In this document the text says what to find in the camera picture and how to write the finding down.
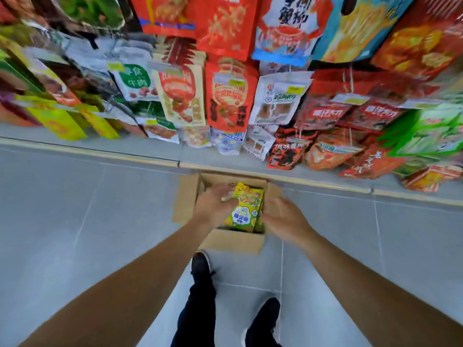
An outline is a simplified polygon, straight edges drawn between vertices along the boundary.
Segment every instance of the forearm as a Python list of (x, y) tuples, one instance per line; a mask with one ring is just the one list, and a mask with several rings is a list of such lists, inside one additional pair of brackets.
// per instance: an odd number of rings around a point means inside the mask
[(190, 221), (68, 303), (21, 347), (136, 346), (209, 231)]
[(463, 346), (463, 327), (308, 229), (301, 247), (373, 347)]

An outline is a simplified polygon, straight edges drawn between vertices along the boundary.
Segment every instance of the leg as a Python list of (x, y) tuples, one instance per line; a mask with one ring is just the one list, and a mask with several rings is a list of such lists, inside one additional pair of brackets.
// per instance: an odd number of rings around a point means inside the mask
[(275, 297), (263, 304), (251, 327), (243, 333), (243, 347), (281, 347), (273, 337), (280, 307), (280, 302)]
[(196, 252), (191, 262), (194, 284), (180, 313), (171, 347), (214, 347), (215, 289), (205, 252)]

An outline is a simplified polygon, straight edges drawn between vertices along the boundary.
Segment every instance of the person's left arm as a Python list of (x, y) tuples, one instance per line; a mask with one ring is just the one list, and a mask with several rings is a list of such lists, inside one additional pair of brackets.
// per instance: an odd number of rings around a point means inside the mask
[(207, 189), (185, 226), (69, 302), (20, 347), (136, 346), (203, 240), (238, 205), (236, 198), (221, 200), (230, 190)]

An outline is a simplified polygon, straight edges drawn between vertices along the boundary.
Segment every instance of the hand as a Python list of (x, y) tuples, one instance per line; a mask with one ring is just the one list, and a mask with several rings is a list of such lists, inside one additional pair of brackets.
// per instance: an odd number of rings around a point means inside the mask
[(221, 200), (222, 197), (228, 196), (231, 190), (233, 186), (229, 184), (219, 184), (206, 189), (196, 200), (192, 220), (206, 224), (209, 230), (223, 225), (239, 203), (237, 198)]
[(278, 210), (278, 214), (263, 213), (262, 223), (282, 240), (301, 245), (307, 235), (314, 232), (302, 211), (287, 198), (275, 197), (266, 202), (275, 204), (274, 209)]

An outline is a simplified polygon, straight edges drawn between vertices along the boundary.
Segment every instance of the person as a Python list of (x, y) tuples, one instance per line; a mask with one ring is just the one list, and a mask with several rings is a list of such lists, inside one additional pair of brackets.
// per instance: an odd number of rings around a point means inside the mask
[[(192, 257), (194, 285), (172, 345), (213, 346), (215, 290), (207, 258), (197, 248), (237, 206), (235, 198), (222, 201), (230, 190), (229, 185), (208, 188), (198, 197), (186, 225), (69, 302), (20, 346), (136, 346)], [(264, 209), (262, 222), (302, 248), (373, 347), (463, 346), (460, 324), (331, 244), (291, 201), (266, 202), (274, 203), (278, 214), (266, 214)], [(279, 309), (275, 298), (267, 301), (244, 335), (246, 347), (278, 346), (271, 330)], [(204, 316), (207, 324), (198, 324)]]

